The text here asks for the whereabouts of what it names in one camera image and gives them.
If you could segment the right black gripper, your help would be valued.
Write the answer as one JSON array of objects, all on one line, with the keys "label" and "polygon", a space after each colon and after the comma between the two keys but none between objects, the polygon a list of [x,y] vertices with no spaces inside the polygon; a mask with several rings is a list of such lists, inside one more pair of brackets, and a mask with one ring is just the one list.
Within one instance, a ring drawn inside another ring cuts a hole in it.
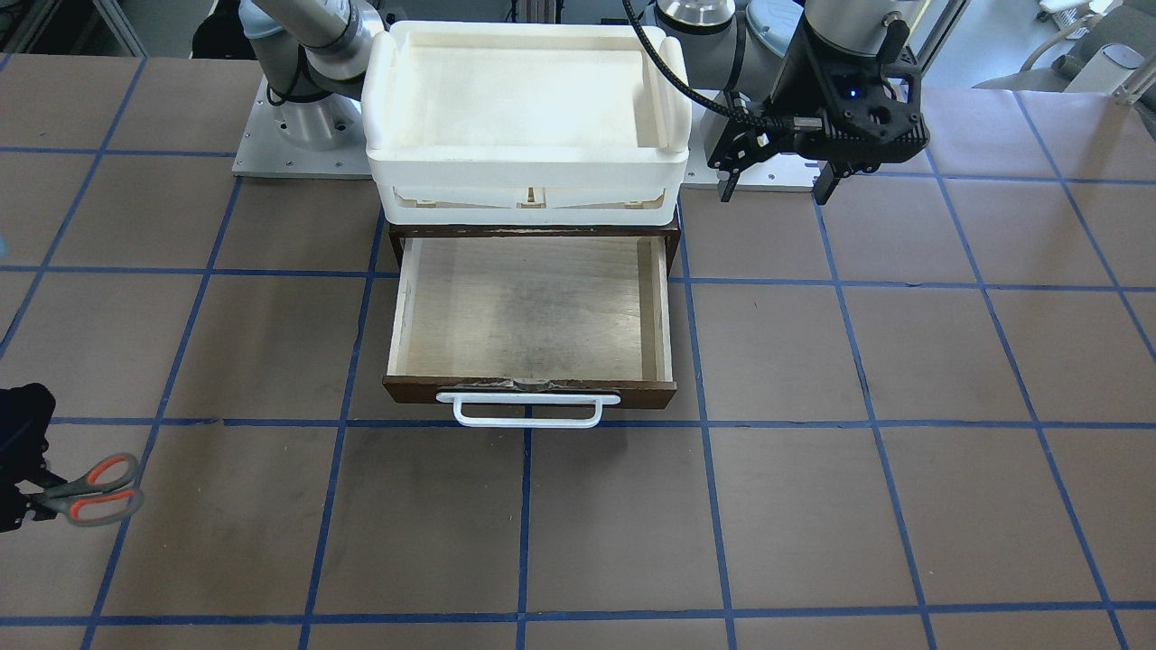
[{"label": "right black gripper", "polygon": [[42,384],[3,387],[1,391],[1,531],[15,531],[25,511],[32,509],[37,520],[51,519],[45,507],[34,505],[18,485],[28,481],[42,488],[57,485],[47,470],[47,427],[55,408],[55,398]]}]

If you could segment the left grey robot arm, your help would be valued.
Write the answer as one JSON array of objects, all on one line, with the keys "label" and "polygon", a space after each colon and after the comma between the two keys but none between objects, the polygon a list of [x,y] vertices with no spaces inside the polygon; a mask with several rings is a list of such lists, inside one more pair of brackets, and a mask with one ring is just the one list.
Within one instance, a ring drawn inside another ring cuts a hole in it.
[{"label": "left grey robot arm", "polygon": [[909,45],[925,1],[657,1],[704,108],[706,165],[728,201],[741,173],[781,153],[822,164],[812,190],[924,152],[922,65]]}]

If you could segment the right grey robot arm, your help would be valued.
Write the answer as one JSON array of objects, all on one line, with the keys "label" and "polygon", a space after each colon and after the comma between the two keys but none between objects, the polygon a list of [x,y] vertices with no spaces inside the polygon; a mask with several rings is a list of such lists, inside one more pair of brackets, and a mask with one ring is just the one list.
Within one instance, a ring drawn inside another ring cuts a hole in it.
[{"label": "right grey robot arm", "polygon": [[[365,163],[362,98],[370,46],[388,20],[373,1],[243,1],[243,34],[264,66],[266,91],[249,124],[274,135],[243,136],[234,173],[252,178],[354,178]],[[321,168],[309,172],[309,155]],[[62,517],[92,527],[123,522],[144,502],[138,457],[114,453],[67,481],[47,468],[55,398],[40,383],[3,387],[3,531]]]}]

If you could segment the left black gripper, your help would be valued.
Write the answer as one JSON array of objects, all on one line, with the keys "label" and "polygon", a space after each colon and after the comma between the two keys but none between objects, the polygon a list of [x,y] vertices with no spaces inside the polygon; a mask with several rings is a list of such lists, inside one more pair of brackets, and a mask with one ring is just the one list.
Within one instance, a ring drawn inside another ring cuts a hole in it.
[{"label": "left black gripper", "polygon": [[904,19],[879,19],[880,44],[851,53],[825,40],[801,19],[793,34],[776,90],[768,99],[766,123],[743,99],[718,99],[739,116],[707,118],[707,165],[726,173],[718,182],[728,202],[741,172],[776,153],[825,161],[813,198],[825,205],[842,180],[854,172],[875,172],[884,163],[904,163],[929,145],[921,111],[922,75],[910,49]]}]

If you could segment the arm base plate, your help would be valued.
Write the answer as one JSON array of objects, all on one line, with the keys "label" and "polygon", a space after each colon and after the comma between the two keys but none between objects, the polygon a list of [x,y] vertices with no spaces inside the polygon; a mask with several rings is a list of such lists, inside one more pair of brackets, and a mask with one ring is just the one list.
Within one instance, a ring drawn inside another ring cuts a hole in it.
[{"label": "arm base plate", "polygon": [[261,79],[234,160],[236,176],[370,180],[358,99],[329,95],[273,106],[266,90]]},{"label": "arm base plate", "polygon": [[[727,180],[727,172],[719,172],[709,165],[709,153],[713,152],[722,132],[725,118],[691,104],[691,132],[689,158],[683,173],[682,189],[717,190],[719,182]],[[809,192],[821,172],[821,163],[796,156],[796,153],[778,153],[772,158],[741,172],[735,190],[771,190],[771,192]]]}]

